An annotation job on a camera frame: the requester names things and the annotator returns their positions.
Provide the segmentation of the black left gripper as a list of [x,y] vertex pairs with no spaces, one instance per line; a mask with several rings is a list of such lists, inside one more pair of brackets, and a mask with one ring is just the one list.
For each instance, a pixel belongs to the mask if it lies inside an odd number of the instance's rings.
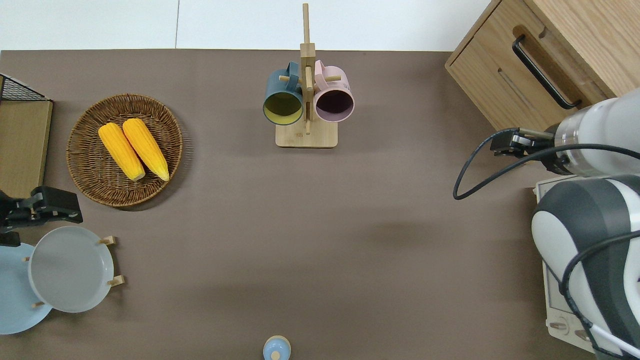
[[15,229],[38,226],[38,221],[42,224],[59,221],[81,224],[83,215],[77,194],[56,187],[38,186],[27,198],[10,197],[1,191],[0,221],[0,245],[18,247],[21,242]]

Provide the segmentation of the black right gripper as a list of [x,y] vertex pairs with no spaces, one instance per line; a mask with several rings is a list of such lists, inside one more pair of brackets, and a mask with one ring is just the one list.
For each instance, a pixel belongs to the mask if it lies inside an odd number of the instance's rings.
[[490,149],[495,157],[524,158],[529,147],[529,155],[544,153],[534,159],[550,173],[560,176],[570,176],[573,173],[567,168],[569,160],[566,155],[558,155],[558,152],[551,151],[555,148],[553,139],[530,136],[526,137],[521,132],[502,132],[496,135],[491,143]]

